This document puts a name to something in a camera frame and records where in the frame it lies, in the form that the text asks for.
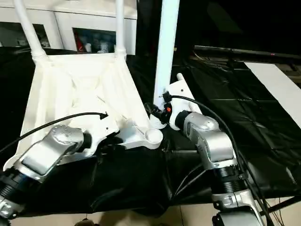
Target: tiled floor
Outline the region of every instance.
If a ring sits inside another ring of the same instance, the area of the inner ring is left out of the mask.
[[[270,205],[278,199],[269,200]],[[217,211],[211,204],[170,207],[160,218],[149,218],[130,210],[89,214],[88,218],[101,226],[212,226],[211,218]],[[301,202],[281,210],[285,226],[299,226]],[[49,215],[34,218],[17,218],[12,226],[73,226],[85,218],[85,214]]]

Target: wire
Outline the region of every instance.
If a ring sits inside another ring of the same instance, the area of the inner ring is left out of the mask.
[[[279,217],[277,216],[277,214],[275,212],[271,212],[271,214],[273,214],[274,218],[281,226],[285,226],[283,221],[282,222],[280,221]]]
[[[190,101],[190,102],[193,102],[197,105],[199,105],[200,107],[202,108],[205,108],[207,111],[209,111],[212,115],[214,115],[214,117],[220,122],[223,124],[223,126],[225,127],[226,131],[228,132],[228,135],[232,141],[232,145],[233,145],[233,150],[237,156],[237,162],[238,162],[238,165],[239,167],[241,168],[242,171],[244,171],[243,169],[243,164],[241,162],[241,159],[242,161],[244,161],[244,164],[246,165],[247,167],[247,170],[249,172],[249,174],[251,175],[251,178],[252,180],[254,181],[255,185],[257,186],[258,188],[258,191],[259,193],[262,195],[262,192],[261,192],[261,189],[260,187],[258,186],[256,180],[255,180],[255,176],[253,175],[250,167],[248,166],[248,163],[246,162],[245,158],[242,156],[242,154],[240,153],[240,151],[238,150],[237,148],[237,145],[236,145],[236,142],[235,142],[235,139],[234,139],[234,136],[230,130],[230,128],[227,126],[227,124],[224,122],[223,119],[221,119],[220,116],[218,116],[217,113],[215,113],[214,111],[212,111],[209,107],[207,107],[206,105],[202,104],[201,102],[197,101],[197,100],[194,100],[194,99],[191,99],[191,98],[188,98],[188,97],[183,97],[183,96],[178,96],[178,95],[171,95],[170,98],[178,98],[178,99],[184,99],[184,100],[187,100],[187,101]],[[253,194],[253,196],[255,197],[256,201],[258,202],[260,208],[262,209],[262,211],[264,212],[264,215],[266,216],[267,218],[267,221],[269,221],[272,225],[273,224],[273,221],[269,215],[269,209],[267,207],[267,204],[266,204],[266,200],[263,198],[263,195],[262,195],[262,199],[263,199],[263,202],[260,200],[259,196],[257,195],[256,191],[254,190],[254,188],[252,187],[250,181],[246,178],[246,183],[248,185],[248,187],[250,188],[251,190],[251,193]]]
[[[181,213],[182,225],[185,226],[184,225],[184,219],[183,219],[183,214],[182,214],[181,206],[180,206],[180,213]]]
[[[3,151],[5,151],[6,149],[8,149],[9,147],[11,147],[12,145],[14,145],[15,143],[19,142],[20,140],[28,137],[29,135],[43,129],[43,128],[46,128],[48,126],[51,126],[53,124],[56,124],[58,122],[61,122],[61,121],[64,121],[64,120],[67,120],[67,119],[71,119],[71,118],[75,118],[75,117],[78,117],[78,116],[82,116],[82,115],[99,115],[100,117],[104,117],[105,114],[103,113],[98,113],[98,112],[85,112],[85,113],[79,113],[79,114],[72,114],[72,115],[69,115],[69,116],[66,116],[66,117],[63,117],[63,118],[60,118],[60,119],[57,119],[57,120],[54,120],[54,121],[51,121],[49,123],[46,123],[42,126],[39,126],[25,134],[23,134],[22,136],[20,136],[19,138],[17,138],[16,140],[10,142],[8,145],[6,145],[4,148],[0,149],[0,153],[2,153]]]

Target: black cloth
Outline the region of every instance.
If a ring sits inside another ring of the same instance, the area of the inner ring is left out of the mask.
[[[142,101],[151,103],[155,60],[127,56],[127,65]],[[0,48],[0,148],[20,134],[33,72],[29,50]],[[226,121],[266,197],[300,195],[301,130],[243,63],[176,58],[172,81],[177,73],[183,73],[196,100]],[[24,215],[135,209],[155,216],[170,205],[210,202],[210,177],[195,147],[180,132],[169,127],[162,132],[157,150],[119,150],[57,167]],[[16,146],[0,153],[1,165],[15,151]]]

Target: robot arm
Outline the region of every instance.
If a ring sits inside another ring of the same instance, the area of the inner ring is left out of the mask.
[[[88,133],[65,125],[54,126],[0,177],[0,218],[16,218],[65,155],[90,146]]]
[[[215,226],[263,226],[251,191],[228,135],[218,122],[196,112],[182,111],[175,125],[197,147],[205,170],[212,174],[210,182],[214,207],[220,212],[212,218]]]

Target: white pole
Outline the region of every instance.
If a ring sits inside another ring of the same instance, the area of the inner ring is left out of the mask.
[[[43,50],[40,41],[38,39],[38,36],[33,28],[32,23],[30,22],[27,13],[26,8],[22,0],[14,0],[14,5],[19,17],[19,20],[21,22],[21,25],[23,27],[23,31],[25,33],[25,36],[27,38],[27,41],[30,45],[30,48],[32,49],[32,58],[33,60],[46,57],[46,53]]]
[[[163,0],[161,11],[160,35],[157,57],[154,105],[163,109],[163,97],[167,86],[170,84],[171,68],[174,57],[174,41],[177,30],[180,0]],[[150,116],[151,124],[161,129],[165,127],[158,118]]]
[[[117,55],[126,56],[126,49],[124,47],[124,0],[116,0],[116,50]]]

